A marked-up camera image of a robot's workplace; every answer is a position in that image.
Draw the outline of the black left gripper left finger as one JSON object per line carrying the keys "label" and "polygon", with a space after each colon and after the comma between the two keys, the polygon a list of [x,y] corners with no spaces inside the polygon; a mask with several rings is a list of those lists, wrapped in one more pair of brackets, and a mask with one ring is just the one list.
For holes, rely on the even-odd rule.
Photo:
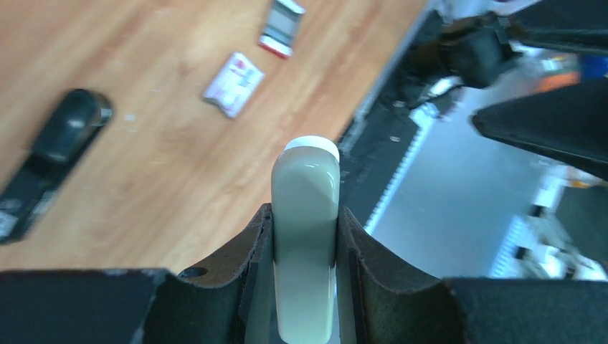
{"label": "black left gripper left finger", "polygon": [[241,343],[272,208],[200,262],[167,269],[1,273],[3,343]]}

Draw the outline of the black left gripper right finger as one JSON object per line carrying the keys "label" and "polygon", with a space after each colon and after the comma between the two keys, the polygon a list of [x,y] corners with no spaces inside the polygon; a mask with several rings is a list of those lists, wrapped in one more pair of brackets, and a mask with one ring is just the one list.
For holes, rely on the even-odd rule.
{"label": "black left gripper right finger", "polygon": [[366,233],[337,225],[342,343],[605,343],[607,284],[559,279],[438,279]]}

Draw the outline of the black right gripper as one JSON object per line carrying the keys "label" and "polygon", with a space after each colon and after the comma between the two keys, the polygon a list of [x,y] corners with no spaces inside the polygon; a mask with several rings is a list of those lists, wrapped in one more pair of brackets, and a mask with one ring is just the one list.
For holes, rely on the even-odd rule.
{"label": "black right gripper", "polygon": [[482,136],[607,179],[607,79],[587,80],[478,110]]}

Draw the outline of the grey-green white stapler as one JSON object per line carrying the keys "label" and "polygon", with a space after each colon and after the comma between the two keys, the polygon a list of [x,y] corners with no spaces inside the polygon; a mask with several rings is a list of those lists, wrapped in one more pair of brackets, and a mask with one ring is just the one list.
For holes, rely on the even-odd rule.
{"label": "grey-green white stapler", "polygon": [[329,139],[291,140],[272,169],[277,327],[285,343],[327,343],[333,331],[340,158]]}

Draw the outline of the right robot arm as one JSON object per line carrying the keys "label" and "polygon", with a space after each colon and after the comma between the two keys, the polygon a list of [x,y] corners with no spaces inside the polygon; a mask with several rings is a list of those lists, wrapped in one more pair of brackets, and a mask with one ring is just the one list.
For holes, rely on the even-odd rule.
{"label": "right robot arm", "polygon": [[[423,80],[457,76],[482,89],[516,65],[523,48],[607,56],[605,1],[537,1],[512,14],[454,21],[416,52]],[[481,136],[607,177],[607,78],[578,82],[478,110]]]}

